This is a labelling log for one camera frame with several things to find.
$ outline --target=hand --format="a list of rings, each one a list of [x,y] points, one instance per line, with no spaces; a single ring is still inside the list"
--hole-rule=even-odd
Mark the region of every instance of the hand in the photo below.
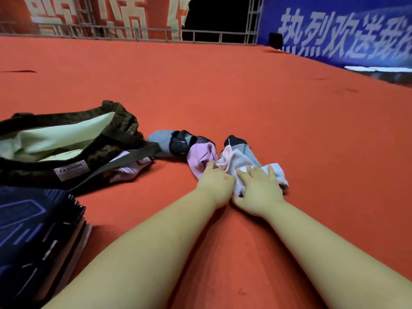
[[[197,183],[196,191],[206,193],[216,203],[216,208],[220,208],[229,202],[236,178],[214,167],[215,161],[210,161]]]
[[[237,170],[237,175],[246,187],[245,195],[243,198],[235,195],[232,197],[232,201],[240,209],[262,218],[267,215],[270,207],[286,202],[273,168],[269,166],[267,170],[269,175],[259,167],[248,167],[247,172]]]

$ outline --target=metal frame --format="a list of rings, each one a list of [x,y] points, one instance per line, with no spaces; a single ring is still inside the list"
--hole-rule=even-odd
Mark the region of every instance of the metal frame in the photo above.
[[[209,30],[185,30],[178,29],[172,30],[169,28],[137,28],[137,27],[118,27],[118,26],[104,26],[96,25],[94,20],[94,13],[91,7],[90,0],[75,0],[77,16],[79,17],[78,24],[50,24],[50,23],[19,23],[12,21],[0,21],[0,36],[22,36],[22,37],[36,37],[36,38],[70,38],[70,39],[94,39],[94,40],[116,40],[116,41],[140,41],[140,42],[166,42],[166,43],[200,43],[200,44],[230,44],[230,45],[256,45],[259,34],[260,18],[263,7],[263,0],[258,0],[255,6],[255,0],[249,0],[248,18],[246,22],[245,32],[224,32],[224,31],[209,31]],[[252,21],[255,21],[254,28],[252,30]],[[13,28],[14,25],[27,25],[31,30],[31,34],[18,34]],[[37,28],[37,32],[40,33],[40,26],[53,27],[55,35],[42,35],[35,34],[33,25]],[[117,30],[131,30],[134,34],[134,39],[121,39],[115,36],[111,36],[109,29]],[[164,31],[165,39],[142,39],[140,32],[143,31]],[[172,40],[168,39],[168,32],[179,32],[182,35],[183,32],[193,33],[192,41],[184,40]],[[218,42],[215,41],[196,41],[196,34],[209,33],[219,34]],[[223,42],[224,35],[243,35],[243,43]]]

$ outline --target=blue banner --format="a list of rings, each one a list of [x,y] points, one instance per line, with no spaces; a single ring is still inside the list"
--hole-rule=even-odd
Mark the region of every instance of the blue banner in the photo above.
[[[412,0],[264,0],[258,43],[344,66],[412,67]]]

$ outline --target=person's left hand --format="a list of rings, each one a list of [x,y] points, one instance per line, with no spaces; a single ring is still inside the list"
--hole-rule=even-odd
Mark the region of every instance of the person's left hand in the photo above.
[[[236,177],[215,169],[215,161],[210,161],[197,183],[196,191],[204,192],[216,203],[216,208],[226,205],[233,194]]]

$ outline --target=forearm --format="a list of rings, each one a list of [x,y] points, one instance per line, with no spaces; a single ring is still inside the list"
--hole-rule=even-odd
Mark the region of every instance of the forearm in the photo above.
[[[288,203],[266,215],[331,309],[412,308],[412,283]]]
[[[53,308],[159,308],[167,301],[214,202],[193,191],[108,246]]]

